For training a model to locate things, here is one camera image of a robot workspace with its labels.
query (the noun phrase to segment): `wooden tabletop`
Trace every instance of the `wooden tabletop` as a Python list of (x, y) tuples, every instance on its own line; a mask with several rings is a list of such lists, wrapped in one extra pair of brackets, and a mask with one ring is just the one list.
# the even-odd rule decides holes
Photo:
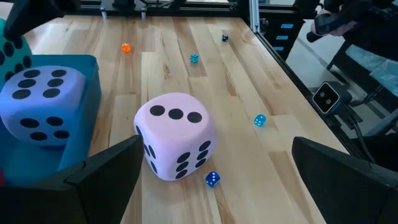
[[(295, 168), (292, 140), (346, 151), (241, 19), (66, 17), (26, 37), (35, 54), (96, 56), (103, 98), (91, 155), (132, 136), (140, 105), (164, 93), (189, 93), (214, 117), (211, 159), (175, 182), (158, 179), (144, 161), (122, 223), (325, 222)], [(122, 43), (132, 51), (123, 53)], [(260, 113), (263, 128), (253, 124)], [(204, 181), (212, 170), (221, 176), (214, 189)]]

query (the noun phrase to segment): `teal bin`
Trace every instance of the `teal bin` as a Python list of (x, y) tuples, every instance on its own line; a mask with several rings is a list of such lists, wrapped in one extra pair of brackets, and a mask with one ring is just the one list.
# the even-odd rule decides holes
[(100, 107), (100, 78), (94, 56), (33, 55), (31, 61), (31, 67), (59, 65), (74, 68), (84, 74), (86, 83), (75, 118), (76, 126), (66, 146), (27, 144), (10, 134), (0, 120), (0, 169), (6, 185), (29, 185), (86, 159)]

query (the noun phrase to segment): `small die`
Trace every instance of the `small die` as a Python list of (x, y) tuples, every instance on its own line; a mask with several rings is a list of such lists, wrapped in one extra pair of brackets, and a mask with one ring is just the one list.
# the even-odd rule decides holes
[(209, 187), (216, 187), (220, 182), (220, 175), (217, 174), (217, 172), (213, 171), (210, 172), (206, 176), (206, 184), (209, 185)]
[(199, 62), (199, 55), (191, 54), (191, 63), (198, 63), (198, 62)]
[(223, 40), (223, 42), (227, 42), (228, 41), (228, 35), (227, 34), (223, 34), (222, 40)]
[(259, 114), (254, 118), (254, 124), (261, 127), (263, 126), (267, 121), (267, 118), (263, 114)]

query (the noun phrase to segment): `black cable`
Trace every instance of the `black cable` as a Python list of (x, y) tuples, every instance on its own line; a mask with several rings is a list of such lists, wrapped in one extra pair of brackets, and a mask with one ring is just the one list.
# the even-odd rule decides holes
[(365, 141), (363, 139), (363, 135), (362, 135), (361, 129), (359, 128), (357, 122), (353, 118), (351, 118), (351, 122), (354, 125), (355, 133), (356, 133), (356, 135), (358, 137), (359, 143), (362, 145), (363, 151), (368, 156), (370, 162), (373, 162), (374, 164), (377, 164), (376, 161), (374, 160), (373, 156), (369, 152), (368, 148), (366, 147), (366, 144), (365, 144)]

